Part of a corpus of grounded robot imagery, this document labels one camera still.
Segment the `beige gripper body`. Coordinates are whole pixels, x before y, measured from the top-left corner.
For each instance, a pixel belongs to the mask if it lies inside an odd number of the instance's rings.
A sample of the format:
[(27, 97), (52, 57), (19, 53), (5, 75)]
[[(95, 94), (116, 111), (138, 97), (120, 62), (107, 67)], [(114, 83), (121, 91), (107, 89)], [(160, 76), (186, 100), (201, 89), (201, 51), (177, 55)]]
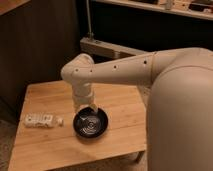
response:
[(94, 103), (94, 91), (91, 83), (77, 84), (72, 86), (73, 102), (76, 111), (79, 111), (82, 106), (88, 106)]

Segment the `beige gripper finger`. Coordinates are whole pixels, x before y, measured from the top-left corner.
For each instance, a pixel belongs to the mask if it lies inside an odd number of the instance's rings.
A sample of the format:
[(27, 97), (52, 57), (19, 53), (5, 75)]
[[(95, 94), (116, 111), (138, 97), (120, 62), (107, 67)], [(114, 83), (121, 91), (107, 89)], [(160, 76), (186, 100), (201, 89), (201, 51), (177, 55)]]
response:
[(89, 105), (89, 107), (93, 110), (95, 114), (98, 113), (98, 107), (95, 104)]

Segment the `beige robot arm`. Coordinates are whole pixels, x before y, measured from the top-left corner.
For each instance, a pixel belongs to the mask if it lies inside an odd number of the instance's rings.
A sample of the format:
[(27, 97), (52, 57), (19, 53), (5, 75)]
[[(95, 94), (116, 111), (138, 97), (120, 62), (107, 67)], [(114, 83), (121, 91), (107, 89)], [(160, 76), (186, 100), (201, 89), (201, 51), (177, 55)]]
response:
[(179, 48), (96, 64), (81, 53), (61, 69), (74, 104), (93, 83), (148, 86), (148, 171), (213, 171), (213, 50)]

